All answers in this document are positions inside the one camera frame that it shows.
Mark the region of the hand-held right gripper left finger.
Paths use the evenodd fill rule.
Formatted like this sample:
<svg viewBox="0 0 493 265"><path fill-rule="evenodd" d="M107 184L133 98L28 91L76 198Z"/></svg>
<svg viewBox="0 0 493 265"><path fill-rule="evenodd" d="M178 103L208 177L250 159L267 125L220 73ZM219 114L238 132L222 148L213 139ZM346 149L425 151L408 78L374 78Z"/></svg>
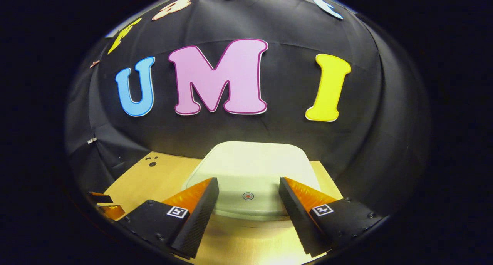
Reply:
<svg viewBox="0 0 493 265"><path fill-rule="evenodd" d="M164 254L195 258L220 193L216 177L158 202L146 200L118 225Z"/></svg>

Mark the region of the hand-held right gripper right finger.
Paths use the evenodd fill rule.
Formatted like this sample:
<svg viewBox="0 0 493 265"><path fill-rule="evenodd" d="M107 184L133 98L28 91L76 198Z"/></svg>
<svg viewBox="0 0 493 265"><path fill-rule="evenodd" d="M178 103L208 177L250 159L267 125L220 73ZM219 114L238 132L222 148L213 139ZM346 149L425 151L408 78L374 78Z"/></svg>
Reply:
<svg viewBox="0 0 493 265"><path fill-rule="evenodd" d="M356 200L337 200L287 177L280 178L278 193L303 250L312 257L354 246L384 220Z"/></svg>

